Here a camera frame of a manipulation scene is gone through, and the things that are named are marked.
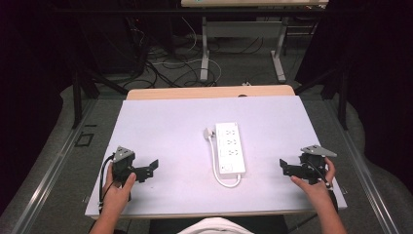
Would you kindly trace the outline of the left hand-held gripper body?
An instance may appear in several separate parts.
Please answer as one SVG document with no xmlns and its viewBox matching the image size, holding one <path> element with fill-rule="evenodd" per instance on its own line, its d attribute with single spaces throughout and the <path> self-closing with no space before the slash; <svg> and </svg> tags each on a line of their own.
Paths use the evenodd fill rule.
<svg viewBox="0 0 413 234">
<path fill-rule="evenodd" d="M 132 162 L 135 153 L 125 147 L 119 146 L 115 151 L 112 163 L 112 175 L 116 182 L 125 183 L 133 171 Z"/>
</svg>

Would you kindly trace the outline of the person's left hand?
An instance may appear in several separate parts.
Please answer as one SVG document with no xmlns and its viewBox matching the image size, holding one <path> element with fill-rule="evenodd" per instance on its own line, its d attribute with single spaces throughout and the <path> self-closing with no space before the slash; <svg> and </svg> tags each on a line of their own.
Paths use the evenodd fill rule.
<svg viewBox="0 0 413 234">
<path fill-rule="evenodd" d="M 136 175 L 131 173 L 125 184 L 116 185 L 113 179 L 113 164 L 110 163 L 104 185 L 105 196 L 103 199 L 102 215 L 120 215 L 124 210 L 135 183 Z"/>
</svg>

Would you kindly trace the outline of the white table cover sheet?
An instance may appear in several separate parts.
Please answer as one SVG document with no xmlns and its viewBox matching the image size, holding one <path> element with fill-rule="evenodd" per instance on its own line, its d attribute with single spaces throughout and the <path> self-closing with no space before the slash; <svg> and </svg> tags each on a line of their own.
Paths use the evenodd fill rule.
<svg viewBox="0 0 413 234">
<path fill-rule="evenodd" d="M 228 122 L 240 128 L 246 172 L 223 187 L 203 132 Z M 312 210 L 279 161 L 298 164 L 302 148 L 318 141 L 297 96 L 126 100 L 106 152 L 123 146 L 137 167 L 159 163 L 133 187 L 127 218 L 275 215 Z"/>
</svg>

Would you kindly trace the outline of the black curtain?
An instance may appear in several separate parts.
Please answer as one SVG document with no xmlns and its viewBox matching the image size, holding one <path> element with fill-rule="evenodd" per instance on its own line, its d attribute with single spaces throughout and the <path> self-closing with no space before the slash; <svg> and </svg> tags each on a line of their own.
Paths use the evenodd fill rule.
<svg viewBox="0 0 413 234">
<path fill-rule="evenodd" d="M 413 0 L 329 0 L 295 80 L 348 66 L 364 155 L 413 194 Z"/>
<path fill-rule="evenodd" d="M 0 215 L 55 127 L 69 85 L 41 0 L 0 0 Z"/>
</svg>

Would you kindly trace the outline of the black metal stand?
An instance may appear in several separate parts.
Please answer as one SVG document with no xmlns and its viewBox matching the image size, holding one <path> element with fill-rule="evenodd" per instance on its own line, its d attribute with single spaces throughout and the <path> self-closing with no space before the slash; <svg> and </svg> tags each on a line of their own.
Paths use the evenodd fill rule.
<svg viewBox="0 0 413 234">
<path fill-rule="evenodd" d="M 97 99 L 100 95 L 95 82 L 101 83 L 124 96 L 129 92 L 127 89 L 122 88 L 121 86 L 108 80 L 96 71 L 83 66 L 76 67 L 72 73 L 74 103 L 73 129 L 76 129 L 83 119 L 82 94 L 85 94 L 87 97 L 93 99 Z"/>
<path fill-rule="evenodd" d="M 349 67 L 347 65 L 336 65 L 333 68 L 323 72 L 320 76 L 312 79 L 310 82 L 300 85 L 294 90 L 296 95 L 302 94 L 304 91 L 313 88 L 318 83 L 325 82 L 324 88 L 321 90 L 322 99 L 333 99 L 335 94 L 339 95 L 337 118 L 344 130 L 347 126 L 347 99 L 349 88 Z"/>
</svg>

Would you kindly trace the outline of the person's right hand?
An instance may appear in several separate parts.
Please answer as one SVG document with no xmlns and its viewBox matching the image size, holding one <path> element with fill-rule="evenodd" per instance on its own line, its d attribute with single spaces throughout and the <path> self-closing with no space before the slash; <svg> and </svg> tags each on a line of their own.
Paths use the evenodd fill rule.
<svg viewBox="0 0 413 234">
<path fill-rule="evenodd" d="M 334 203 L 330 198 L 329 191 L 323 180 L 311 185 L 295 175 L 290 179 L 306 193 L 308 199 L 318 213 L 327 210 L 332 210 L 336 213 Z"/>
</svg>

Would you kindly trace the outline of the desk with white legs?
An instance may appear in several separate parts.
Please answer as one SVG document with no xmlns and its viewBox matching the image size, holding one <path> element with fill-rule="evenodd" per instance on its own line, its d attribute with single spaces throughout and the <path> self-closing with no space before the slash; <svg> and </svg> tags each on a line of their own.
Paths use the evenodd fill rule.
<svg viewBox="0 0 413 234">
<path fill-rule="evenodd" d="M 323 9 L 329 0 L 181 0 L 181 6 L 189 9 L 285 9 L 307 10 L 309 7 Z M 277 47 L 271 52 L 271 58 L 276 71 L 277 80 L 280 83 L 286 81 L 282 63 L 280 60 L 283 41 L 288 28 L 289 17 L 281 17 L 276 20 L 225 19 L 217 21 L 202 17 L 202 43 L 203 57 L 201 62 L 200 80 L 208 78 L 207 70 L 210 63 L 207 40 L 218 38 L 275 38 Z"/>
</svg>

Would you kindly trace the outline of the metal floor rail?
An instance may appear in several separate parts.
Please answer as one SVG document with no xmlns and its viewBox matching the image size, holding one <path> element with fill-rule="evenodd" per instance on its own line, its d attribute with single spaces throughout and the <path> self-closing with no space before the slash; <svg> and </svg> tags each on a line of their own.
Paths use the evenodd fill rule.
<svg viewBox="0 0 413 234">
<path fill-rule="evenodd" d="M 67 110 L 48 139 L 33 171 L 12 201 L 14 220 L 5 234 L 87 234 L 93 220 L 85 216 L 101 161 L 97 100 L 88 100 L 84 118 L 71 127 Z M 88 147 L 76 147 L 81 132 L 92 133 Z"/>
<path fill-rule="evenodd" d="M 346 147 L 350 151 L 350 161 L 352 162 L 353 168 L 355 169 L 355 172 L 357 174 L 357 178 L 384 234 L 400 234 L 392 216 L 388 211 L 388 208 L 384 204 L 384 200 L 379 190 L 377 189 L 377 186 L 375 185 L 371 177 L 371 172 L 369 171 L 365 160 L 357 150 L 357 147 L 353 142 L 349 132 L 342 127 L 342 124 L 338 120 L 334 102 L 332 100 L 326 100 L 324 102 L 324 105 L 328 110 L 332 122 L 345 141 Z"/>
</svg>

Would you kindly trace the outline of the white power strip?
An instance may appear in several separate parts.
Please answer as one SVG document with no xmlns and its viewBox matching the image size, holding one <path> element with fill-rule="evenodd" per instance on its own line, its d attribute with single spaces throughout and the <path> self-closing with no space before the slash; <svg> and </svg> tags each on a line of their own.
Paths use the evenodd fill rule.
<svg viewBox="0 0 413 234">
<path fill-rule="evenodd" d="M 245 173 L 244 153 L 237 123 L 215 125 L 219 174 L 223 178 L 235 178 Z"/>
</svg>

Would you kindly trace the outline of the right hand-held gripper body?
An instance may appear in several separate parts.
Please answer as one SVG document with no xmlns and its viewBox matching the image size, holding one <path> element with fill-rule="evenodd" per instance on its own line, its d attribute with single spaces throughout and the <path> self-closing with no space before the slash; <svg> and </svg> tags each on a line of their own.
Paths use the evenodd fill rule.
<svg viewBox="0 0 413 234">
<path fill-rule="evenodd" d="M 326 182 L 326 157 L 337 157 L 335 152 L 321 147 L 320 145 L 305 146 L 301 149 L 301 166 L 306 170 L 305 179 L 310 184 L 316 184 L 319 179 Z"/>
</svg>

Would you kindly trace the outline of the person's white shirt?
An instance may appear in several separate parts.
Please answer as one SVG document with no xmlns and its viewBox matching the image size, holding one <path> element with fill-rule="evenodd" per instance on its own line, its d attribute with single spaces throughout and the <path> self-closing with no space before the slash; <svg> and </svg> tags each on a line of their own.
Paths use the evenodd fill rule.
<svg viewBox="0 0 413 234">
<path fill-rule="evenodd" d="M 223 217 L 209 217 L 184 228 L 177 234 L 254 234 Z"/>
</svg>

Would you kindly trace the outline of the black horizontal bar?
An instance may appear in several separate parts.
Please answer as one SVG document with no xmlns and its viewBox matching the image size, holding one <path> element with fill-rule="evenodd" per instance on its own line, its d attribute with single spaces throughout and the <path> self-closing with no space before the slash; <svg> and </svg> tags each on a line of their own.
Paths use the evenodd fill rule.
<svg viewBox="0 0 413 234">
<path fill-rule="evenodd" d="M 84 9 L 52 9 L 56 14 L 68 15 L 113 15 L 113 16 L 306 16 L 323 15 L 326 10 L 285 10 L 285 9 L 172 9 L 172 10 L 84 10 Z"/>
</svg>

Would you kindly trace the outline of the black floor socket frame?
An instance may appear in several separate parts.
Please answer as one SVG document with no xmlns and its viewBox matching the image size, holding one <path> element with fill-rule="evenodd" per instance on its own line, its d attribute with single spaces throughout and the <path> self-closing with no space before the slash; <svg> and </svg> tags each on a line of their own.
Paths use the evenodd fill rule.
<svg viewBox="0 0 413 234">
<path fill-rule="evenodd" d="M 84 133 L 81 132 L 77 139 L 75 140 L 76 147 L 88 147 L 94 138 L 94 134 L 92 133 Z"/>
</svg>

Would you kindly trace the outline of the wooden table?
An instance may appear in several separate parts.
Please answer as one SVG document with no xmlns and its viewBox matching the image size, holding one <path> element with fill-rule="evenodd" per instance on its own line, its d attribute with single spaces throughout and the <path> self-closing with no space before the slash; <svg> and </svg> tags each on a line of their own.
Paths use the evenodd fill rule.
<svg viewBox="0 0 413 234">
<path fill-rule="evenodd" d="M 288 85 L 134 89 L 126 100 L 294 96 Z"/>
</svg>

